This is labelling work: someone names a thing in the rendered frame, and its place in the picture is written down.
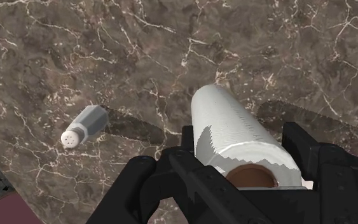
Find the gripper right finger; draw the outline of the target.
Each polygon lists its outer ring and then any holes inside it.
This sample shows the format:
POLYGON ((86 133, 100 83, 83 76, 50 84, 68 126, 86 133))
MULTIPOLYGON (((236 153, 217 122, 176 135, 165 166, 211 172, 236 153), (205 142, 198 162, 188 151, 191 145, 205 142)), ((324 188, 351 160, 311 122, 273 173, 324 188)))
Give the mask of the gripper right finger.
POLYGON ((358 157, 317 142, 295 122, 283 124, 282 146, 319 193, 320 224, 358 224, 358 157))

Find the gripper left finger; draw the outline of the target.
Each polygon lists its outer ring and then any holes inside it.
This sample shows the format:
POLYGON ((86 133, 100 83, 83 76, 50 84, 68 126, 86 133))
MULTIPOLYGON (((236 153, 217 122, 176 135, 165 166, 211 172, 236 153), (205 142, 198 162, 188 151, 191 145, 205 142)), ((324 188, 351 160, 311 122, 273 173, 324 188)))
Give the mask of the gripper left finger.
POLYGON ((173 198, 188 224, 272 224, 225 177, 194 155, 193 128, 159 160, 131 158, 86 224, 148 224, 162 199, 173 198))

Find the white paper towel roll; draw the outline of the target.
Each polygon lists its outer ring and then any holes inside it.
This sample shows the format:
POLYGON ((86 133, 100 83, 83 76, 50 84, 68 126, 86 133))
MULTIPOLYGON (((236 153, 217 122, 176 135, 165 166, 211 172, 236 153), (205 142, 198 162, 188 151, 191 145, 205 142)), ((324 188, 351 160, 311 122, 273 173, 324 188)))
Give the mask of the white paper towel roll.
POLYGON ((280 143, 224 88, 206 85, 191 100, 195 157, 237 188, 303 188, 280 143))

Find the grey salt shaker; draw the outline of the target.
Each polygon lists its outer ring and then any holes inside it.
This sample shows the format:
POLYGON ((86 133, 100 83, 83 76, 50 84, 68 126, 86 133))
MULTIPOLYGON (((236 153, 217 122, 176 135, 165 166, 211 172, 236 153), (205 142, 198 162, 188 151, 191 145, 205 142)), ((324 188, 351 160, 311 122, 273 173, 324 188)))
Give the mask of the grey salt shaker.
POLYGON ((105 129, 109 121, 108 112, 100 105, 89 105, 71 122, 60 140, 64 147, 75 148, 89 136, 105 129))

